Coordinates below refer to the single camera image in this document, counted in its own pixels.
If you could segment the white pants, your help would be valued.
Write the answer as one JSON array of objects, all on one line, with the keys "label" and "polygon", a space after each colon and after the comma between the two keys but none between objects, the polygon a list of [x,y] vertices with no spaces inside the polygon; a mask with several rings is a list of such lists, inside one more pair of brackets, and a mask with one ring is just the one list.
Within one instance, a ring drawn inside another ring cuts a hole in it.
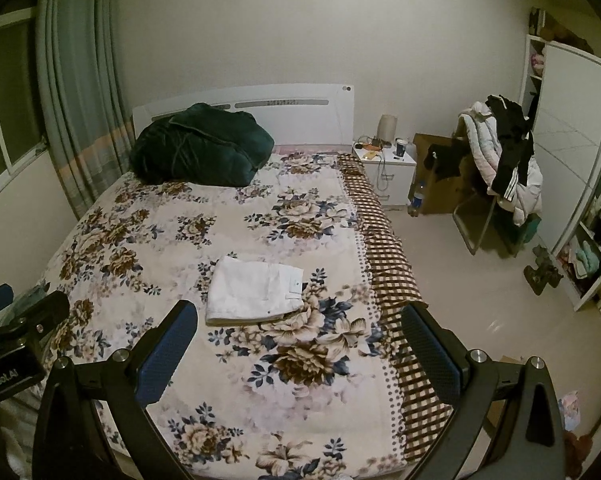
[{"label": "white pants", "polygon": [[209,285],[206,323],[254,324],[295,313],[303,304],[302,279],[296,266],[223,257]]}]

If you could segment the brown checkered bed sheet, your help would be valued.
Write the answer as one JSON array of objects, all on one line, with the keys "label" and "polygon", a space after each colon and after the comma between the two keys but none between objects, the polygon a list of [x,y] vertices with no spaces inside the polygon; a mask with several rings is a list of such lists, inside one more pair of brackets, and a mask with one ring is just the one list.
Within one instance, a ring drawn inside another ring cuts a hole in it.
[{"label": "brown checkered bed sheet", "polygon": [[402,459],[414,463],[433,445],[451,415],[426,377],[424,368],[404,337],[401,311],[406,304],[424,306],[412,266],[366,177],[352,154],[337,156],[337,170],[355,208],[355,232],[361,236],[362,270],[370,280],[379,350],[388,364],[390,429]]}]

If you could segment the dark shoes on floor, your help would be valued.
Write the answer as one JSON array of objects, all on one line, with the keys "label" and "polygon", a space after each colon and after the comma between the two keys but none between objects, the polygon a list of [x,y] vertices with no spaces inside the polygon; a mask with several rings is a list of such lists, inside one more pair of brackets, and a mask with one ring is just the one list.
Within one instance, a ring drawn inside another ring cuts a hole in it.
[{"label": "dark shoes on floor", "polygon": [[535,255],[535,268],[525,266],[523,273],[531,290],[540,296],[547,286],[558,288],[563,276],[554,265],[547,248],[537,245],[532,249],[532,253]]}]

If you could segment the floral bed blanket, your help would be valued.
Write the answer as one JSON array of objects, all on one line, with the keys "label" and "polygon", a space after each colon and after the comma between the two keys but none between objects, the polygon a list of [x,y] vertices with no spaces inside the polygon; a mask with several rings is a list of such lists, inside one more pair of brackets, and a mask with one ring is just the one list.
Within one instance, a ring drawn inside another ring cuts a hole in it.
[{"label": "floral bed blanket", "polygon": [[273,155],[245,188],[121,177],[44,279],[68,319],[52,363],[130,348],[180,300],[197,331],[148,411],[208,479],[366,479],[407,466],[389,333],[350,155]]}]

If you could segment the folding metal chair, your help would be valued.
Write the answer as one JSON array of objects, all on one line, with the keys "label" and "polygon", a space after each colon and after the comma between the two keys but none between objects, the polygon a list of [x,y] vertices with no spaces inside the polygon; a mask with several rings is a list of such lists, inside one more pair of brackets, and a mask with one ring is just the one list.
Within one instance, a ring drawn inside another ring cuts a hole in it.
[{"label": "folding metal chair", "polygon": [[497,197],[474,192],[452,211],[452,220],[472,256],[483,247],[489,235],[497,235],[507,253],[516,257],[523,246],[523,228],[514,214],[503,208]]}]

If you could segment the dark green pillow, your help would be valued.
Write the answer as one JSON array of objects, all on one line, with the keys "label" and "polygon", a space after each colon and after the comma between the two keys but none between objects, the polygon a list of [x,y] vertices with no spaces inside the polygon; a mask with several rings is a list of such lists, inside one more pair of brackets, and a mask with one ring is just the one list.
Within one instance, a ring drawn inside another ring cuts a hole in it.
[{"label": "dark green pillow", "polygon": [[252,114],[196,103],[145,127],[133,145],[130,166],[145,184],[244,188],[273,148],[273,137]]}]

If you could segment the plastic water bottle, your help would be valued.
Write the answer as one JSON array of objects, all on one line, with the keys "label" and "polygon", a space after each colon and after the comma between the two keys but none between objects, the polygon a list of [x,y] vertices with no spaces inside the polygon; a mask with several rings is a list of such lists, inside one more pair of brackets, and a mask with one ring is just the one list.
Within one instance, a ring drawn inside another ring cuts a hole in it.
[{"label": "plastic water bottle", "polygon": [[407,212],[411,217],[417,217],[422,210],[425,195],[425,183],[419,182],[415,185],[412,198],[410,200],[409,209]]}]

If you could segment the brown cardboard box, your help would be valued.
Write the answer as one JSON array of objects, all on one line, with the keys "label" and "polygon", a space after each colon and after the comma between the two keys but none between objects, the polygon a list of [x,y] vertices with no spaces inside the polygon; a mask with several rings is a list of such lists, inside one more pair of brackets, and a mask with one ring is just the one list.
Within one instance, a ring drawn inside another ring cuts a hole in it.
[{"label": "brown cardboard box", "polygon": [[416,170],[412,193],[423,183],[421,214],[451,214],[473,189],[474,160],[464,139],[416,133]]}]

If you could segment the grey green curtain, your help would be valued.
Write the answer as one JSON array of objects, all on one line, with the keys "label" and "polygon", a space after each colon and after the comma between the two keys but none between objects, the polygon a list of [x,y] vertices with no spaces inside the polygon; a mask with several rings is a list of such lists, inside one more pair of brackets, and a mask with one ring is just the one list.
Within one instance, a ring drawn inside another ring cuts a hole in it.
[{"label": "grey green curtain", "polygon": [[116,0],[38,0],[36,63],[46,140],[76,216],[124,172],[134,141],[118,76]]}]

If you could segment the clothes pile on chair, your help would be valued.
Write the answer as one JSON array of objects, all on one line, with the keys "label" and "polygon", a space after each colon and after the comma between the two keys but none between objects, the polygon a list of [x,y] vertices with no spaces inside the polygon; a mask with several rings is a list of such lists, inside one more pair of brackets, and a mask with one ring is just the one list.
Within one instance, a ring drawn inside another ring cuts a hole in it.
[{"label": "clothes pile on chair", "polygon": [[455,134],[468,140],[487,193],[512,214],[515,226],[541,214],[543,174],[535,159],[531,120],[521,104],[491,94],[460,112]]}]

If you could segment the white nightstand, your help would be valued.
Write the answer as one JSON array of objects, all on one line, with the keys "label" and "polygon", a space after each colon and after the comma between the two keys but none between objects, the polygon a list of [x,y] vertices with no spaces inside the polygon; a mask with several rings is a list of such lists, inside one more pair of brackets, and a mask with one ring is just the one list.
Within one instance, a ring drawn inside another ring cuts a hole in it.
[{"label": "white nightstand", "polygon": [[407,206],[416,170],[416,162],[409,153],[398,157],[395,148],[367,150],[361,143],[353,144],[352,153],[361,162],[367,180],[383,206]]}]

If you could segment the beige bedside lamp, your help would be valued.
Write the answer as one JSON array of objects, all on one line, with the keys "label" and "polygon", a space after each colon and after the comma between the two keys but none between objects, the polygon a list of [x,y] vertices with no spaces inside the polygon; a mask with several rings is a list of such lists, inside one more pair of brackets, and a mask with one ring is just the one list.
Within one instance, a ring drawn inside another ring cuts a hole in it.
[{"label": "beige bedside lamp", "polygon": [[381,145],[387,146],[393,144],[396,138],[398,118],[393,115],[384,114],[379,118],[376,139],[381,142]]}]

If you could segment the white wardrobe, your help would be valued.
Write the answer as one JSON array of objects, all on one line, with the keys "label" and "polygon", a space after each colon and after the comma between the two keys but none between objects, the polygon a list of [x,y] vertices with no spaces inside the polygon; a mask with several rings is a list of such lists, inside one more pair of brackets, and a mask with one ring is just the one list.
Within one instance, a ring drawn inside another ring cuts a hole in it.
[{"label": "white wardrobe", "polygon": [[519,100],[543,174],[538,233],[573,307],[601,289],[601,244],[588,214],[601,187],[601,58],[551,14],[529,14]]}]

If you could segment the white headboard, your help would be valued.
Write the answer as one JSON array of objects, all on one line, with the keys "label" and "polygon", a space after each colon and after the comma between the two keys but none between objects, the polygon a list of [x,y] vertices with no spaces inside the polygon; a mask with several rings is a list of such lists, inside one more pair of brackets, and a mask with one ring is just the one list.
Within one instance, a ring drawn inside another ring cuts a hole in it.
[{"label": "white headboard", "polygon": [[261,84],[181,94],[134,107],[134,132],[196,103],[252,114],[278,145],[347,146],[355,136],[351,84]]}]

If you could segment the window frame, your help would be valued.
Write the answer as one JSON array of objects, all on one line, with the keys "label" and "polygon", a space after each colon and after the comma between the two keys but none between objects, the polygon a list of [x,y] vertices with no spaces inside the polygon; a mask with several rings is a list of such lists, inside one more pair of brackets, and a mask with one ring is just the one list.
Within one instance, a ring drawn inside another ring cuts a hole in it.
[{"label": "window frame", "polygon": [[35,9],[0,15],[0,193],[46,150],[35,34]]}]

